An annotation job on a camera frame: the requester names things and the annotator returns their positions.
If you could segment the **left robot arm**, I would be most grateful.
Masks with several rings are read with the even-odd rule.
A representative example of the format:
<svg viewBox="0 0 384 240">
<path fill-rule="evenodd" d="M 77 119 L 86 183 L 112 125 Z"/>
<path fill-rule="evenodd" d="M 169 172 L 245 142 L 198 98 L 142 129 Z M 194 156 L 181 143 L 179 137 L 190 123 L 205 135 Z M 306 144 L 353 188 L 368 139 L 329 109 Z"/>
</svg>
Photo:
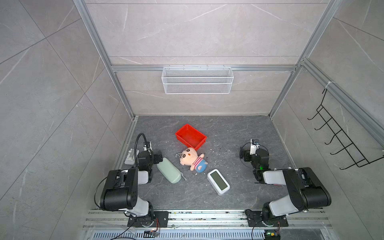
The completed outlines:
<svg viewBox="0 0 384 240">
<path fill-rule="evenodd" d="M 140 133 L 135 141 L 134 165 L 125 170 L 111 170 L 100 183 L 104 184 L 96 206 L 108 212 L 123 212 L 128 226 L 165 228 L 169 212 L 155 211 L 149 201 L 139 197 L 138 186 L 153 180 L 153 166 L 163 161 L 162 152 L 154 153 L 145 134 Z"/>
</svg>

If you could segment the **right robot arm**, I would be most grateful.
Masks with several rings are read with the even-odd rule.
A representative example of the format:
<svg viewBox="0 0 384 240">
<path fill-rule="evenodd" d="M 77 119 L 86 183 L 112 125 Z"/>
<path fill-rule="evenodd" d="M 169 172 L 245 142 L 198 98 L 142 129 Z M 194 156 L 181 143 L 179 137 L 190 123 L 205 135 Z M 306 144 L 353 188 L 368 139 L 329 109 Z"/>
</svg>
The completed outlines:
<svg viewBox="0 0 384 240">
<path fill-rule="evenodd" d="M 267 202 L 261 211 L 246 209 L 249 227 L 287 227 L 286 217 L 310 209 L 327 207 L 332 203 L 331 195 L 309 168 L 269 168 L 269 151 L 266 147 L 252 142 L 250 148 L 240 147 L 239 158 L 251 163 L 257 184 L 285 186 L 288 194 L 278 200 Z"/>
</svg>

